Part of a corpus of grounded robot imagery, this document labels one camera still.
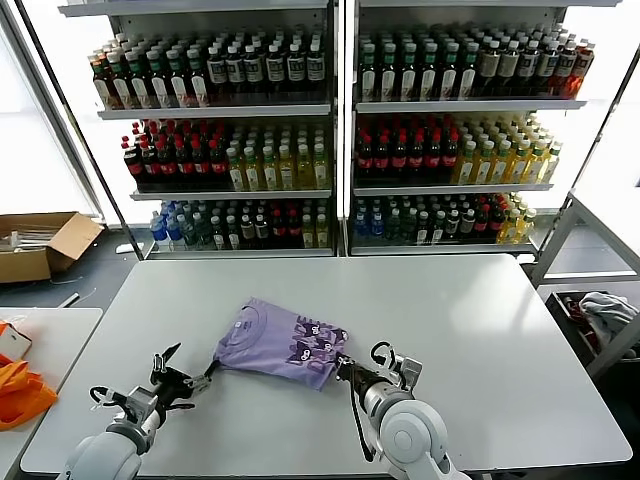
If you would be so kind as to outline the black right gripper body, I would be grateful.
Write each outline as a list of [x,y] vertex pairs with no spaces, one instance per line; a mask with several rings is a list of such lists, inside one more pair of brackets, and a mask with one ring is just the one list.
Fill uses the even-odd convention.
[[381,376],[375,371],[368,370],[362,366],[352,366],[348,374],[348,380],[352,390],[358,396],[365,396],[372,385],[381,381]]

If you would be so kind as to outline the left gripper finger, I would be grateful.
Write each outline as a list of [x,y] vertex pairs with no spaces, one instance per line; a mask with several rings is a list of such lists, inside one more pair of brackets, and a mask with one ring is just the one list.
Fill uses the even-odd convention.
[[192,392],[203,392],[209,388],[212,382],[213,373],[219,368],[220,362],[213,360],[206,370],[195,377],[190,377],[183,381],[184,385]]
[[163,353],[155,353],[152,361],[152,374],[159,375],[167,372],[168,361],[180,348],[181,343],[168,347]]

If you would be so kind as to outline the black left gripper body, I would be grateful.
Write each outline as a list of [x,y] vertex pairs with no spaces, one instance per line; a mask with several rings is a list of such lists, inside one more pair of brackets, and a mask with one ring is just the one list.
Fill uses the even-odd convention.
[[195,404],[190,402],[194,392],[193,381],[186,373],[173,368],[152,371],[150,383],[154,387],[153,394],[157,398],[158,411],[167,412],[195,407]]

